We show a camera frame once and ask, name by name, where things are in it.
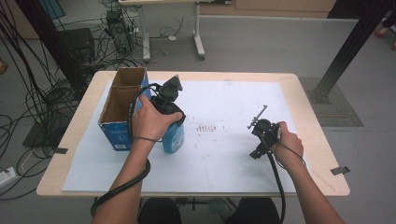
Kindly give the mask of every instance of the cardboard flap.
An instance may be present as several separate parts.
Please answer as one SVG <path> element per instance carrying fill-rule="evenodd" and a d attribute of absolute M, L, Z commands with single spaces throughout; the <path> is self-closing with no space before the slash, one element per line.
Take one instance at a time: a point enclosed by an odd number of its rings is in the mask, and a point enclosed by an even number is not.
<path fill-rule="evenodd" d="M 117 71 L 117 75 L 113 79 L 112 87 L 140 86 L 145 78 L 146 68 L 122 67 Z"/>

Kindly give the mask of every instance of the desk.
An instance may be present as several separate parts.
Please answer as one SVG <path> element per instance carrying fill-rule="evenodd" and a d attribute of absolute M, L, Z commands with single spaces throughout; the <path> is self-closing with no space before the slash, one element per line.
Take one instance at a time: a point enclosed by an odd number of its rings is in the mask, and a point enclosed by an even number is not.
<path fill-rule="evenodd" d="M 99 196 L 98 193 L 62 191 L 76 148 L 85 133 L 92 112 L 96 108 L 105 85 L 112 80 L 116 72 L 101 71 L 95 74 L 78 110 L 70 122 L 59 147 L 67 148 L 66 154 L 55 154 L 37 187 L 42 196 Z M 181 80 L 191 81 L 260 81 L 278 82 L 288 104 L 296 131 L 304 143 L 304 154 L 311 169 L 311 175 L 326 196 L 346 196 L 349 187 L 342 175 L 333 175 L 331 169 L 338 167 L 326 137 L 309 104 L 297 76 L 293 74 L 271 73 L 213 73 L 213 72 L 157 72 L 148 71 L 151 80 L 167 80 L 178 74 Z"/>
<path fill-rule="evenodd" d="M 121 5 L 124 6 L 134 6 L 137 8 L 140 25 L 143 34 L 143 60 L 148 62 L 150 60 L 150 52 L 149 52 L 149 34 L 146 31 L 145 24 L 145 13 L 143 10 L 143 5 L 146 4 L 172 4 L 172 3 L 194 3 L 195 4 L 195 30 L 193 31 L 193 38 L 195 41 L 195 46 L 198 51 L 198 55 L 202 60 L 205 59 L 205 51 L 204 46 L 202 44 L 201 36 L 199 34 L 199 11 L 200 4 L 199 0 L 119 0 Z"/>

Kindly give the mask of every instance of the table leg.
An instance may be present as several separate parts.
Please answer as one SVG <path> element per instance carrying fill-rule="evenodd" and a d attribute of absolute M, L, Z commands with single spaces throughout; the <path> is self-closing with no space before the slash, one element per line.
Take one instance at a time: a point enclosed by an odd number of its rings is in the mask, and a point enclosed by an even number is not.
<path fill-rule="evenodd" d="M 202 60 L 205 59 L 205 51 L 204 46 L 202 45 L 202 40 L 199 35 L 199 3 L 195 3 L 195 30 L 193 32 L 193 37 L 195 40 L 195 46 L 197 47 L 198 55 L 201 57 Z"/>
<path fill-rule="evenodd" d="M 143 38 L 143 61 L 148 62 L 150 60 L 149 54 L 149 34 L 146 32 L 146 25 L 145 25 L 145 15 L 143 12 L 143 6 L 137 6 L 137 12 L 139 14 L 140 19 L 140 27 L 142 29 L 142 38 Z"/>

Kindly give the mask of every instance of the cardboard box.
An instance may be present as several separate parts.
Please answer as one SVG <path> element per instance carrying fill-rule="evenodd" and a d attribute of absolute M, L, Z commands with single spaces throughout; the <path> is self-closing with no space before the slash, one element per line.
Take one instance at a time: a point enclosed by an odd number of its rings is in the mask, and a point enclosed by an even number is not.
<path fill-rule="evenodd" d="M 146 68 L 120 68 L 111 84 L 106 103 L 99 118 L 99 127 L 115 150 L 130 150 L 127 117 L 129 104 L 136 93 L 149 84 Z M 143 92 L 148 98 L 150 90 Z"/>

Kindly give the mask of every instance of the black spray nozzle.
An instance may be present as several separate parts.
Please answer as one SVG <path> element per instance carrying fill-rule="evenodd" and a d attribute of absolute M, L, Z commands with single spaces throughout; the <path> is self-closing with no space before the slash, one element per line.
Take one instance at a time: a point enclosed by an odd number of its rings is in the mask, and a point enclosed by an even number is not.
<path fill-rule="evenodd" d="M 165 100 L 174 102 L 178 97 L 178 92 L 183 91 L 178 75 L 167 80 L 158 89 L 158 94 Z"/>

